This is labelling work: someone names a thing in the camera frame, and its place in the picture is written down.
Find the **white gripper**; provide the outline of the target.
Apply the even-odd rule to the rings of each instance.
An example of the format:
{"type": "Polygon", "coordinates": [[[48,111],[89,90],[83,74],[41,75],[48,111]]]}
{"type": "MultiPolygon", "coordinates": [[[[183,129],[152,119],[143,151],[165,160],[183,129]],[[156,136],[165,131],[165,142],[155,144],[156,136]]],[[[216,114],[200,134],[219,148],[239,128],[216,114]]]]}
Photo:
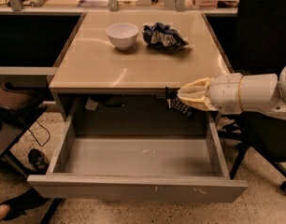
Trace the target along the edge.
{"type": "Polygon", "coordinates": [[[178,98],[187,106],[221,114],[240,114],[239,89],[243,76],[239,73],[205,77],[178,90],[178,98]]]}

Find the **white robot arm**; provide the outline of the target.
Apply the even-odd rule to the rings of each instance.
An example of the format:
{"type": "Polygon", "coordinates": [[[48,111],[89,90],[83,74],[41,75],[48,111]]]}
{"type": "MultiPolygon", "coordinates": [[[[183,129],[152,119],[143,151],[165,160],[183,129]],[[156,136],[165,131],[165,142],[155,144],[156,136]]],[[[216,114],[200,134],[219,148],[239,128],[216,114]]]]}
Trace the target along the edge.
{"type": "Polygon", "coordinates": [[[202,111],[224,115],[257,112],[286,120],[286,66],[279,76],[233,73],[204,77],[181,87],[177,96],[185,105],[202,111]]]}

